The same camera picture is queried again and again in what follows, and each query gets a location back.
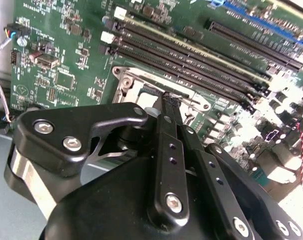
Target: microchip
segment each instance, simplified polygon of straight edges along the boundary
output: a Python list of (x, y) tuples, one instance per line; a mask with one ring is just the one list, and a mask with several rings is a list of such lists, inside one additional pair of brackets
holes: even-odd
[(69, 30), (70, 30), (70, 33), (71, 33), (71, 34), (77, 35), (77, 36), (80, 35), (81, 32), (82, 32), (81, 26), (79, 26), (79, 25), (77, 25), (77, 24), (71, 25), (70, 28), (69, 28)]
[(97, 98), (101, 98), (102, 95), (103, 95), (103, 92), (102, 92), (102, 91), (96, 90), (95, 96), (96, 96)]
[(185, 28), (183, 29), (183, 31), (189, 37), (192, 37), (195, 34), (195, 30), (191, 26), (185, 26)]
[(202, 40), (204, 37), (204, 34), (201, 31), (195, 31), (193, 37), (197, 40)]
[(83, 55), (84, 57), (88, 57), (89, 55), (89, 51), (88, 49), (86, 48), (83, 48), (81, 51), (80, 51), (81, 55)]
[(153, 16), (153, 14), (154, 14), (154, 10), (155, 10), (155, 9), (154, 9), (152, 6), (146, 5), (146, 6), (144, 6), (143, 9), (142, 9), (142, 13), (143, 13), (144, 15), (146, 15), (147, 17), (151, 18), (151, 17)]
[(71, 25), (71, 24), (73, 24), (74, 23), (74, 21), (72, 20), (72, 19), (70, 19), (70, 18), (65, 18), (64, 20), (63, 20), (63, 23), (64, 24), (68, 24), (68, 25)]
[(83, 31), (83, 34), (82, 36), (85, 38), (85, 39), (88, 39), (90, 36), (91, 36), (91, 31), (89, 29), (85, 29)]
[(156, 8), (155, 11), (154, 11), (154, 14), (156, 15), (161, 15), (163, 12), (163, 10), (159, 9), (159, 8)]
[(51, 103), (55, 102), (56, 94), (57, 90), (55, 88), (50, 87), (48, 91), (47, 101)]
[(66, 72), (58, 71), (56, 73), (55, 83), (67, 90), (72, 90), (75, 81), (75, 76)]

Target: gray surface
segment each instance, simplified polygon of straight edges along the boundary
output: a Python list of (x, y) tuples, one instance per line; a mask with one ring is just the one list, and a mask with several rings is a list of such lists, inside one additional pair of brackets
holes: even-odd
[[(39, 208), (12, 191), (4, 180), (4, 169), (11, 140), (0, 136), (0, 240), (38, 240), (46, 225)], [(87, 183), (104, 171), (86, 166), (81, 182)]]

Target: integrated circuit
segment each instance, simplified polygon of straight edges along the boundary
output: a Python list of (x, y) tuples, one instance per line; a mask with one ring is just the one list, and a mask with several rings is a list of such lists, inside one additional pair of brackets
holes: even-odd
[(70, 25), (70, 33), (76, 36), (79, 36), (82, 33), (82, 27), (78, 24)]
[(55, 77), (55, 85), (71, 91), (75, 82), (75, 76), (66, 72), (58, 71)]

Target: cable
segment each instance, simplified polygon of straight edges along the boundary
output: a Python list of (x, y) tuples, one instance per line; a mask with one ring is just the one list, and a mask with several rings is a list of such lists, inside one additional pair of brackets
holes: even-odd
[(7, 29), (5, 29), (5, 34), (6, 34), (7, 38), (9, 38), (9, 37), (10, 37), (10, 36), (8, 35), (8, 31), (7, 31)]
[(299, 132), (299, 139), (300, 139), (300, 143), (301, 143), (301, 147), (300, 147), (300, 159), (301, 159), (301, 165), (300, 165), (300, 185), (303, 191), (303, 131), (301, 130), (301, 125), (298, 122), (296, 124), (297, 130)]
[[(6, 32), (6, 35), (8, 38), (6, 38), (2, 43), (0, 43), (0, 51), (3, 50), (10, 42), (11, 42), (11, 38), (9, 37), (9, 34), (7, 32), (7, 30), (5, 30)], [(0, 85), (0, 99), (1, 99), (1, 102), (2, 102), (2, 105), (4, 107), (4, 110), (5, 110), (5, 115), (6, 115), (6, 119), (9, 123), (11, 123), (11, 119), (10, 119), (10, 110), (8, 108), (8, 105), (7, 105), (7, 101), (6, 101), (6, 97), (5, 97), (5, 94), (4, 94), (4, 91), (2, 89), (2, 86)]]
[(0, 43), (0, 51), (3, 50), (10, 42), (11, 42), (11, 38), (6, 38), (2, 43)]
[(3, 92), (3, 89), (2, 89), (1, 85), (0, 85), (0, 99), (1, 99), (1, 102), (3, 104), (3, 108), (5, 110), (7, 122), (11, 123), (12, 121), (10, 119), (10, 110), (8, 108), (6, 97), (5, 97), (5, 94)]

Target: black metal bracket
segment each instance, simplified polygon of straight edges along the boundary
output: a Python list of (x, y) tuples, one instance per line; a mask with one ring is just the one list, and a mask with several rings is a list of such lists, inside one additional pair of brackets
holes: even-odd
[(185, 226), (190, 214), (183, 144), (177, 139), (176, 121), (182, 122), (180, 112), (175, 112), (178, 104), (169, 93), (154, 104), (161, 114), (157, 118), (155, 173), (148, 215), (165, 232)]
[[(130, 102), (32, 111), (20, 116), (13, 140), (24, 157), (67, 177), (81, 171), (90, 154), (92, 138), (105, 136), (122, 126), (142, 126), (147, 118), (145, 111)], [(37, 130), (35, 126), (40, 123), (49, 125), (38, 126)], [(77, 149), (80, 144), (80, 148), (74, 151), (65, 147), (67, 138), (71, 138), (71, 147)]]
[[(122, 230), (128, 239), (208, 239), (211, 231), (218, 239), (303, 239), (299, 226), (227, 152), (216, 144), (203, 148), (196, 132), (183, 125), (176, 96), (164, 93), (153, 107), (157, 118), (136, 104), (120, 103), (28, 112), (18, 119), (8, 166), (24, 182), (13, 176), (8, 182), (39, 207), (44, 199), (33, 198), (37, 189), (25, 173), (35, 173), (49, 191), (54, 204), (46, 211), (45, 239), (119, 238), (100, 225), (123, 226), (128, 214)], [(108, 149), (132, 148), (137, 156), (81, 186), (79, 172), (93, 138), (112, 138)], [(110, 144), (118, 140), (120, 145)]]

